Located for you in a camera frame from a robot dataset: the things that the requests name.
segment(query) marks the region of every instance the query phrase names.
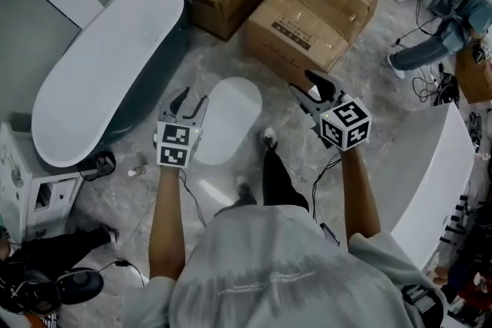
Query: gray t-shirt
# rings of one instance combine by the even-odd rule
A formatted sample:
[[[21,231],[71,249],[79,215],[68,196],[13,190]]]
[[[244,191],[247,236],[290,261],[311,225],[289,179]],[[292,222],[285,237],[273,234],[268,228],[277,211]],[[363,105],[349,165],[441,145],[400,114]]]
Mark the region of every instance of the gray t-shirt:
[[[394,239],[356,234],[349,252],[305,209],[228,210],[207,225],[177,282],[155,277],[127,295],[124,326],[423,326],[398,287],[432,284]]]

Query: black pants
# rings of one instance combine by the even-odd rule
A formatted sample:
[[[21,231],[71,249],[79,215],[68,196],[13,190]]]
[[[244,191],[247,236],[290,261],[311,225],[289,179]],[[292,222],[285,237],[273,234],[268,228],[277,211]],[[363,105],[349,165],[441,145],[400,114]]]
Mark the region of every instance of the black pants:
[[[21,249],[5,261],[5,267],[13,277],[21,276],[25,270],[39,270],[56,280],[91,250],[110,242],[111,237],[104,228],[32,240],[22,244]]]
[[[308,202],[294,189],[284,163],[273,150],[268,151],[263,160],[263,198],[266,206],[297,205],[309,212]],[[243,196],[230,207],[222,208],[216,214],[244,205],[256,205],[256,200],[250,194]]]

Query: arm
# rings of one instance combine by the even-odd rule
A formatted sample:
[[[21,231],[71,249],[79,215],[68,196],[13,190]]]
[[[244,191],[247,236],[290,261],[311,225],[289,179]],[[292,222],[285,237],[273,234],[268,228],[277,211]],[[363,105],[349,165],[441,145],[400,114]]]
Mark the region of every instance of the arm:
[[[345,232],[347,241],[356,233],[369,238],[381,232],[376,202],[358,147],[341,152],[344,176]]]
[[[179,169],[161,167],[148,245],[150,278],[177,280],[185,266],[185,238],[179,199]]]

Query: floor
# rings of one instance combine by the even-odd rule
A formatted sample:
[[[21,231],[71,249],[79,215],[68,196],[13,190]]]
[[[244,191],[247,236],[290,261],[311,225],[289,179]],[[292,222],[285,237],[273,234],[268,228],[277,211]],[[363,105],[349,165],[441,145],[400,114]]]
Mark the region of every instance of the floor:
[[[395,0],[379,0],[371,23],[331,72],[341,81],[345,91],[363,100],[374,117],[371,141],[362,145],[370,174],[384,159],[405,114],[429,105],[421,103],[414,94],[412,75],[401,81],[391,69],[381,65],[396,37],[416,27],[415,5],[416,0],[403,4]],[[428,19],[423,12],[421,21]],[[422,38],[417,32],[402,43],[413,45]],[[220,80],[232,76],[247,78],[258,86],[263,110],[230,161],[218,166],[204,166],[195,161],[187,169],[188,186],[196,195],[206,221],[211,220],[219,209],[234,202],[234,179],[239,174],[248,179],[257,199],[261,200],[258,132],[267,124],[278,131],[278,153],[288,168],[293,185],[308,200],[311,199],[314,180],[336,153],[334,149],[326,151],[310,130],[312,120],[295,103],[287,85],[259,61],[243,55],[241,29],[227,43],[195,29],[190,51],[163,96],[176,88],[191,86],[193,105],[202,95],[209,94]],[[461,111],[467,116],[468,106],[462,105]],[[159,174],[154,165],[155,149],[151,138],[156,120],[157,109],[113,147],[118,162],[113,175],[83,185],[71,214],[71,225],[94,220],[103,222],[119,229],[120,240],[115,246],[94,250],[81,266],[100,269],[116,258],[125,258],[140,270],[145,279],[148,276],[148,240]],[[128,170],[142,164],[148,164],[146,174],[128,177]],[[181,208],[189,256],[203,228],[194,201],[183,187]],[[341,168],[336,167],[318,184],[317,216],[345,244],[343,209]],[[106,284],[102,293],[90,302],[64,306],[60,326],[121,325],[123,294],[129,287],[141,285],[140,277],[133,269],[114,266],[106,269],[103,276]]]

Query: marble floor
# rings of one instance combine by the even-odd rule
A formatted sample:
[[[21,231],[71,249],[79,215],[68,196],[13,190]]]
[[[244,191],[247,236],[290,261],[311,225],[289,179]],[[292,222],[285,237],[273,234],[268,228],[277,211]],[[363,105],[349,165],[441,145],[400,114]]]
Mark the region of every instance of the marble floor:
[[[414,94],[411,78],[401,81],[391,69],[381,65],[395,39],[416,27],[415,5],[416,0],[402,4],[395,0],[379,0],[371,23],[331,72],[347,92],[363,100],[374,117],[370,143],[362,145],[370,174],[384,159],[405,114],[429,105],[421,103]],[[421,20],[428,19],[423,12]],[[417,32],[404,42],[413,45],[422,38]],[[243,54],[241,39],[241,29],[225,43],[194,29],[191,48],[163,94],[191,86],[193,94],[189,103],[193,105],[202,95],[209,94],[220,80],[232,76],[247,78],[261,92],[263,110],[235,156],[218,166],[205,166],[195,161],[187,169],[188,186],[198,199],[206,221],[234,202],[234,179],[239,174],[249,180],[257,199],[261,200],[261,153],[257,149],[257,138],[258,132],[267,124],[278,131],[278,153],[294,186],[307,197],[311,206],[311,186],[336,153],[333,149],[326,151],[310,130],[312,120],[295,103],[287,85],[268,67]],[[468,106],[464,104],[461,110],[467,116]],[[116,245],[94,250],[79,265],[100,269],[116,258],[125,258],[142,275],[148,276],[148,241],[159,174],[154,165],[155,149],[151,138],[156,120],[157,108],[113,147],[118,163],[113,175],[83,185],[71,212],[71,225],[82,225],[86,220],[104,222],[120,231],[120,240]],[[128,170],[146,163],[145,175],[128,177]],[[183,187],[181,209],[189,256],[203,228],[194,201]],[[335,167],[317,186],[317,216],[344,244],[343,209],[341,168]],[[133,269],[114,266],[104,271],[104,277],[105,288],[96,298],[61,309],[60,326],[121,325],[123,295],[129,287],[140,285],[140,278]]]

